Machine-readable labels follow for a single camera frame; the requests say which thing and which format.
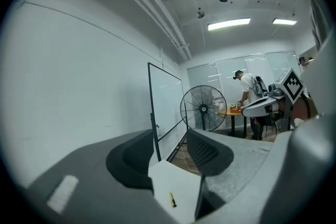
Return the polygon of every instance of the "whiteboard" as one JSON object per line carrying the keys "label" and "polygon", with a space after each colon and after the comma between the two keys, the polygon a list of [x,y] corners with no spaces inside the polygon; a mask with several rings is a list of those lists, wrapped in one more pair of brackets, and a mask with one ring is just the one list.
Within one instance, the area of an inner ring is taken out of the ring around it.
{"label": "whiteboard", "polygon": [[182,81],[151,63],[148,72],[160,155],[167,159],[186,132],[180,113]]}

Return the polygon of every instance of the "floor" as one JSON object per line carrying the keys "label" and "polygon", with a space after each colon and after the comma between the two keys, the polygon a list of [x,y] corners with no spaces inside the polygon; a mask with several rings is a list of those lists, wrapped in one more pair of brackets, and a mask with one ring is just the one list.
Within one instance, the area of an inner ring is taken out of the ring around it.
{"label": "floor", "polygon": [[[215,133],[222,134],[222,135],[227,135],[230,130],[219,130],[219,131],[214,131]],[[236,129],[237,135],[239,136],[242,134],[243,130],[242,129]],[[251,139],[253,132],[250,127],[247,128],[246,130],[247,137],[246,139]],[[262,134],[262,139],[263,141],[267,142],[274,142],[276,138],[276,128],[272,128],[270,126],[264,127],[264,132]],[[172,164],[175,166],[184,169],[190,173],[193,173],[195,175],[200,175],[198,172],[197,167],[195,166],[193,160],[191,159],[188,151],[187,151],[187,139],[183,142],[182,146],[176,153],[174,159],[171,161]]]}

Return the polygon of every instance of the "table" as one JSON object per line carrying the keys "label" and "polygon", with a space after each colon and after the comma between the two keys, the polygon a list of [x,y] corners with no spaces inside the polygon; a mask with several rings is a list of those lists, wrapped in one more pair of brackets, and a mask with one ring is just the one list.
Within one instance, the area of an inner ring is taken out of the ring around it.
{"label": "table", "polygon": [[[231,116],[231,132],[229,133],[230,136],[234,136],[236,137],[236,130],[235,130],[235,116],[243,116],[241,113],[241,110],[239,111],[231,111],[230,109],[228,109],[226,111],[226,115]],[[244,132],[243,132],[243,138],[246,138],[246,117],[244,117]]]}

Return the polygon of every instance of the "ceiling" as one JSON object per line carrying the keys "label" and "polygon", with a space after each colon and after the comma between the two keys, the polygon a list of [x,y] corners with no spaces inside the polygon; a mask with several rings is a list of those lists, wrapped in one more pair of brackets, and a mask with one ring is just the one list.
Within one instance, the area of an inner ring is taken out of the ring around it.
{"label": "ceiling", "polygon": [[[265,39],[293,40],[309,27],[309,0],[164,0],[192,54]],[[205,16],[197,18],[201,9]],[[208,31],[207,25],[250,17],[249,25]],[[273,25],[274,18],[294,19],[293,27]]]}

